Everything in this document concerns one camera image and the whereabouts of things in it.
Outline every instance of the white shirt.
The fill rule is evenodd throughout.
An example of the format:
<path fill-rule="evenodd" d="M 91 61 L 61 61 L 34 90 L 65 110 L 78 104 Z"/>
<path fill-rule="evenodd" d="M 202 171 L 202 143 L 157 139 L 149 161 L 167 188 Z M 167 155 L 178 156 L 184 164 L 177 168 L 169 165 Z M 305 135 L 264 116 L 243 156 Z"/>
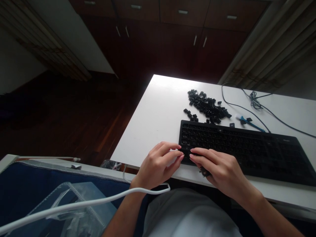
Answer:
<path fill-rule="evenodd" d="M 148 206 L 143 237 L 241 236 L 233 220 L 208 197 L 191 189 L 161 194 Z"/>

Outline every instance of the hand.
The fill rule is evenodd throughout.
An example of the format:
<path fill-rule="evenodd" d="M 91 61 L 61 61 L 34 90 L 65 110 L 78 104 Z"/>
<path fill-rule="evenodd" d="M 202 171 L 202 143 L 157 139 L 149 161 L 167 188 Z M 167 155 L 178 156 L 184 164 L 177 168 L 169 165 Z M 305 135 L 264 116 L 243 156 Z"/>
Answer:
<path fill-rule="evenodd" d="M 234 156 L 203 148 L 194 148 L 191 152 L 201 155 L 190 154 L 190 159 L 197 167 L 203 166 L 212 174 L 207 180 L 241 206 L 262 196 L 260 191 L 246 179 Z"/>
<path fill-rule="evenodd" d="M 181 146 L 169 142 L 157 144 L 144 159 L 137 175 L 131 182 L 131 187 L 152 189 L 171 178 L 180 167 L 184 154 L 178 150 L 170 151 L 170 149 L 181 149 Z M 170 165 L 175 157 L 177 157 L 176 161 Z"/>

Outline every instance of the cabinet handle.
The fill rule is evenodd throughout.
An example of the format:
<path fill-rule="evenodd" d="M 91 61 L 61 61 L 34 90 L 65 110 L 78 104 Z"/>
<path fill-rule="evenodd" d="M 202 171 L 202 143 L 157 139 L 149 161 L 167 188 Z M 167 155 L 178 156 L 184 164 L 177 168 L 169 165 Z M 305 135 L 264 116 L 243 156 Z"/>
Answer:
<path fill-rule="evenodd" d="M 119 33 L 119 29 L 117 26 L 116 26 L 116 30 L 118 31 L 118 35 L 121 37 L 121 34 Z"/>
<path fill-rule="evenodd" d="M 127 31 L 127 26 L 125 26 L 125 30 L 126 30 L 127 37 L 129 37 L 128 31 Z"/>
<path fill-rule="evenodd" d="M 227 16 L 227 19 L 232 19 L 232 20 L 236 20 L 237 19 L 237 17 L 236 16 Z"/>
<path fill-rule="evenodd" d="M 84 1 L 84 3 L 87 5 L 95 5 L 94 1 Z"/>
<path fill-rule="evenodd" d="M 205 40 L 204 40 L 204 44 L 203 44 L 203 48 L 204 48 L 204 46 L 205 46 L 206 40 L 207 40 L 207 36 L 205 36 Z"/>
<path fill-rule="evenodd" d="M 180 13 L 180 14 L 188 14 L 188 11 L 182 11 L 182 10 L 178 10 L 178 12 Z"/>
<path fill-rule="evenodd" d="M 195 46 L 196 40 L 197 40 L 197 35 L 195 35 L 193 46 Z"/>
<path fill-rule="evenodd" d="M 142 6 L 138 6 L 138 5 L 131 5 L 131 7 L 132 7 L 133 9 L 141 9 L 141 8 L 142 8 Z"/>

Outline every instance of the white desk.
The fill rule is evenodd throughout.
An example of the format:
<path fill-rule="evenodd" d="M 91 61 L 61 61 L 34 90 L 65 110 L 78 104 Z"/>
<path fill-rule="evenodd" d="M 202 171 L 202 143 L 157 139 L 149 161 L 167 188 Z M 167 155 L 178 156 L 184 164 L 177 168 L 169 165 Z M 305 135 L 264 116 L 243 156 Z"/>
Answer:
<path fill-rule="evenodd" d="M 205 122 L 205 115 L 189 105 L 187 92 L 190 89 L 196 89 L 198 92 L 204 91 L 207 97 L 222 101 L 222 107 L 227 108 L 233 116 L 230 119 L 222 119 L 220 125 L 229 126 L 230 123 L 234 122 L 236 128 L 256 130 L 249 125 L 243 127 L 234 116 L 239 113 L 245 118 L 252 118 L 254 124 L 265 129 L 260 121 L 248 111 L 226 104 L 223 101 L 221 86 L 219 85 L 154 75 L 111 160 L 140 167 L 148 152 L 160 141 L 178 143 L 180 121 L 189 120 L 183 112 L 185 108 L 190 110 L 191 114 L 197 114 L 199 122 Z M 224 87 L 224 96 L 226 101 L 253 111 L 272 133 L 297 137 L 314 169 L 316 169 L 316 139 L 288 128 L 266 111 L 255 110 L 250 106 L 249 99 L 240 89 Z M 285 123 L 310 134 L 316 134 L 316 101 L 275 94 L 260 98 L 259 101 Z M 194 166 L 181 165 L 173 178 L 212 187 L 199 173 L 199 169 Z M 252 176 L 247 178 L 268 199 L 316 209 L 315 187 Z"/>

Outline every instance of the black cable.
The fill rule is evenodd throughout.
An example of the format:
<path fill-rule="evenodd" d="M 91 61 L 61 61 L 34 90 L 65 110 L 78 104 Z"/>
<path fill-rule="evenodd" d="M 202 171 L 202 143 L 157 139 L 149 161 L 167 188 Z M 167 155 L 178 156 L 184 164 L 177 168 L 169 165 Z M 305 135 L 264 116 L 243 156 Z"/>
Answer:
<path fill-rule="evenodd" d="M 238 106 L 238 107 L 240 107 L 240 108 L 243 108 L 244 110 L 247 110 L 248 112 L 252 113 L 253 115 L 255 115 L 255 114 L 254 114 L 253 112 L 251 112 L 250 110 L 248 110 L 248 109 L 246 109 L 246 108 L 244 108 L 244 107 L 242 107 L 242 106 L 240 106 L 240 105 L 228 103 L 228 102 L 225 100 L 225 98 L 224 98 L 224 92 L 223 92 L 223 86 L 224 86 L 225 84 L 227 84 L 227 83 L 231 83 L 231 82 L 226 82 L 226 83 L 224 83 L 224 84 L 222 85 L 222 96 L 223 96 L 223 100 L 224 100 L 227 104 Z M 261 119 L 259 119 L 259 121 L 266 127 L 266 129 L 268 130 L 268 132 L 271 133 L 270 130 L 268 129 L 268 127 L 264 124 L 264 122 L 262 122 Z"/>
<path fill-rule="evenodd" d="M 223 96 L 223 100 L 225 101 L 225 99 L 224 99 L 224 94 L 223 94 L 223 86 L 225 85 L 225 84 L 227 84 L 227 83 L 224 83 L 223 85 L 222 85 L 222 96 Z M 274 113 L 272 113 L 271 112 L 271 110 L 269 110 L 267 107 L 265 107 L 265 106 L 263 106 L 262 104 L 260 104 L 259 103 L 259 101 L 257 101 L 257 99 L 258 98 L 261 98 L 261 97 L 265 97 L 265 96 L 268 96 L 268 95 L 272 95 L 272 94 L 267 94 L 267 95 L 263 95 L 263 96 L 259 96 L 259 97 L 256 97 L 256 95 L 257 95 L 257 92 L 255 92 L 255 91 L 252 91 L 252 93 L 250 94 L 250 95 L 247 95 L 249 98 L 250 98 L 250 100 L 251 100 L 251 106 L 253 106 L 255 109 L 257 109 L 257 110 L 260 110 L 260 109 L 266 109 L 266 110 L 268 110 L 277 120 L 279 120 L 281 123 L 283 123 L 285 126 L 288 126 L 289 128 L 291 128 L 291 129 L 293 129 L 293 130 L 295 130 L 295 131 L 298 131 L 298 132 L 301 132 L 301 133 L 303 133 L 303 134 L 305 134 L 305 135 L 308 135 L 308 136 L 311 136 L 311 137 L 313 137 L 313 138 L 316 138 L 316 136 L 314 136 L 314 135 L 311 135 L 311 134 L 309 134 L 309 133 L 306 133 L 306 132 L 303 132 L 303 131 L 301 131 L 301 130 L 298 130 L 298 129 L 296 129 L 296 128 L 293 128 L 293 127 L 291 127 L 290 125 L 288 125 L 288 124 L 286 124 L 285 122 L 283 122 L 281 119 L 279 119 Z"/>

